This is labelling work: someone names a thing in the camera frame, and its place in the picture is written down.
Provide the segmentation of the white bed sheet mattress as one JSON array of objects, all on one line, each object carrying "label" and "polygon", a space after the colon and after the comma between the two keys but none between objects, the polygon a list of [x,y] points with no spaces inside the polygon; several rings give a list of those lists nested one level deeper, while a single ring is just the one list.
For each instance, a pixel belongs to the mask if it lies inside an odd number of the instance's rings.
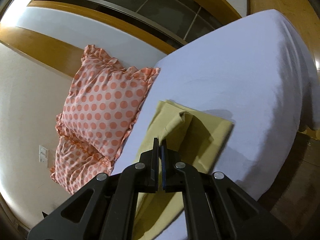
[{"label": "white bed sheet mattress", "polygon": [[[277,10],[257,12],[212,31],[156,66],[160,73],[125,141],[116,174],[139,161],[136,154],[159,101],[233,123],[217,161],[205,174],[224,173],[256,202],[280,171],[300,124],[319,128],[316,67],[294,26]],[[156,192],[163,190],[161,145],[166,140],[158,142]],[[188,239],[184,209],[154,239]]]}]

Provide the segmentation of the left polka dot pillow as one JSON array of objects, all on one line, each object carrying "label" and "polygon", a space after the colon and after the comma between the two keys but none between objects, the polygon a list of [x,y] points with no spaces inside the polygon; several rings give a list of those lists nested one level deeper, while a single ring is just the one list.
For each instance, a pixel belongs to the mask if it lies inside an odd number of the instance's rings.
[{"label": "left polka dot pillow", "polygon": [[73,133],[59,134],[50,177],[69,194],[75,194],[100,173],[110,175],[113,169],[114,161],[109,161],[89,143]]}]

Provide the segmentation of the khaki pants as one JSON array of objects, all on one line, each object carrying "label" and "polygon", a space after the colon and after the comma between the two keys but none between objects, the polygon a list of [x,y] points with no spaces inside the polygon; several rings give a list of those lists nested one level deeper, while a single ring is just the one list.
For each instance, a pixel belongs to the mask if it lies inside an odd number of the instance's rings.
[{"label": "khaki pants", "polygon": [[[153,140],[166,140],[170,150],[198,171],[208,173],[217,161],[233,123],[218,116],[159,101],[136,156],[151,150]],[[138,197],[133,239],[154,239],[183,211],[182,194],[143,193]]]}]

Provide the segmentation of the wooden framed window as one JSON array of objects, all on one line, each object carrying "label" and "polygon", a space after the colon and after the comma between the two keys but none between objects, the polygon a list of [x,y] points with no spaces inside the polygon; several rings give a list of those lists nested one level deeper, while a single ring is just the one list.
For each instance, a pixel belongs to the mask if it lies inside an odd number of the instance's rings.
[{"label": "wooden framed window", "polygon": [[167,54],[240,18],[226,0],[33,0],[30,6],[90,17]]}]

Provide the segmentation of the right polka dot pillow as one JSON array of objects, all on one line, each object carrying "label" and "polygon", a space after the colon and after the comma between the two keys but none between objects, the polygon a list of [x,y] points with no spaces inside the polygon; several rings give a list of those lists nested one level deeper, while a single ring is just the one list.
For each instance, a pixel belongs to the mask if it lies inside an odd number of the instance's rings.
[{"label": "right polka dot pillow", "polygon": [[159,73],[159,68],[125,68],[104,49],[87,45],[57,118],[58,133],[88,143],[113,165]]}]

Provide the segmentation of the white wall switch plate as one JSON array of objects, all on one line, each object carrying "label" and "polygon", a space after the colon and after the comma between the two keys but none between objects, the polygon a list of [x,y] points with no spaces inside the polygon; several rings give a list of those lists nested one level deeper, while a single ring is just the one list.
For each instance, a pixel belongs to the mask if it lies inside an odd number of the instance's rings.
[{"label": "white wall switch plate", "polygon": [[39,146],[39,162],[44,163],[46,167],[48,167],[48,154],[49,150],[46,149],[44,146]]}]

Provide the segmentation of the polka dot pillow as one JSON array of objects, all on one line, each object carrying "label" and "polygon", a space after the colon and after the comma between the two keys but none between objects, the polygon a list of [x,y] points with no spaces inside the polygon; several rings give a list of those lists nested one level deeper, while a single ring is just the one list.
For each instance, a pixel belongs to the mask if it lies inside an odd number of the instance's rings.
[{"label": "polka dot pillow", "polygon": [[125,68],[104,49],[87,45],[57,118],[58,133],[88,143],[113,165],[159,73],[159,68]]},{"label": "polka dot pillow", "polygon": [[50,177],[69,194],[75,194],[100,173],[110,175],[113,169],[114,161],[109,161],[89,143],[73,133],[59,134]]}]

